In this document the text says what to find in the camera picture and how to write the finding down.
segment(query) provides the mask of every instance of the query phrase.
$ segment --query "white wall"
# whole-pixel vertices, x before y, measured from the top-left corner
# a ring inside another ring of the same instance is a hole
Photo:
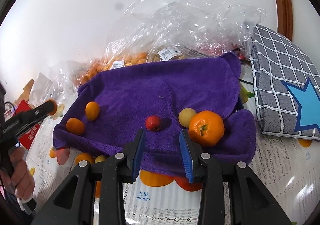
[[[320,71],[320,17],[309,0],[292,0],[292,41]]]
[[[0,27],[0,80],[11,100],[39,71],[61,60],[84,61],[106,48],[108,29],[136,0],[17,0]],[[176,0],[156,0],[155,7]],[[240,0],[264,8],[276,29],[275,0]]]

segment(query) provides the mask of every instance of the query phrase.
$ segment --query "purple cloth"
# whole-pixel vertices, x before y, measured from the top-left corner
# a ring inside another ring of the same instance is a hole
[[[239,97],[241,66],[233,53],[209,59],[146,63],[101,72],[78,90],[79,97],[53,132],[56,148],[72,147],[93,156],[114,155],[145,128],[148,116],[159,116],[160,132],[146,132],[141,169],[168,175],[185,175],[179,147],[182,126],[178,114],[184,108],[210,110],[224,119],[225,135],[205,151],[220,160],[249,163],[255,153],[256,127],[251,112],[232,114]],[[100,105],[100,115],[88,122],[85,106]],[[66,131],[75,117],[86,126],[83,136]]]

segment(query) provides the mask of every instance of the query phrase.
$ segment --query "brown wooden trim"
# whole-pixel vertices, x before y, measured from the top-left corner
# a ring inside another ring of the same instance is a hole
[[[291,0],[276,0],[278,14],[277,32],[292,41],[293,14]]]

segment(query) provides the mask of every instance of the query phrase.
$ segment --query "gray plaid fabric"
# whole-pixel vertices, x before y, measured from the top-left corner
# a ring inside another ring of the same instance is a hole
[[[294,132],[298,104],[281,80],[303,88],[308,77],[320,94],[320,76],[310,58],[281,34],[257,25],[252,37],[257,117],[266,135],[320,140],[317,129]]]

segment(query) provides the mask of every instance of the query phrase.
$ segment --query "silver screw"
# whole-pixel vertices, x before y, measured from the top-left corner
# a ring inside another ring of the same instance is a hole
[[[240,161],[240,162],[238,162],[238,167],[240,167],[240,168],[245,168],[246,166],[247,166],[247,164],[245,163],[245,162],[242,162],[242,161]]]
[[[209,158],[210,158],[210,154],[208,154],[208,153],[202,153],[202,154],[201,154],[201,158],[203,158],[203,159],[209,159]]]
[[[88,164],[88,162],[87,162],[86,160],[81,160],[81,161],[79,162],[79,166],[80,166],[80,167],[85,167],[85,166],[87,166],[87,164]]]
[[[116,153],[116,154],[115,154],[115,158],[116,158],[116,159],[122,159],[122,158],[124,158],[124,153],[121,153],[121,152],[120,152],[120,153]]]

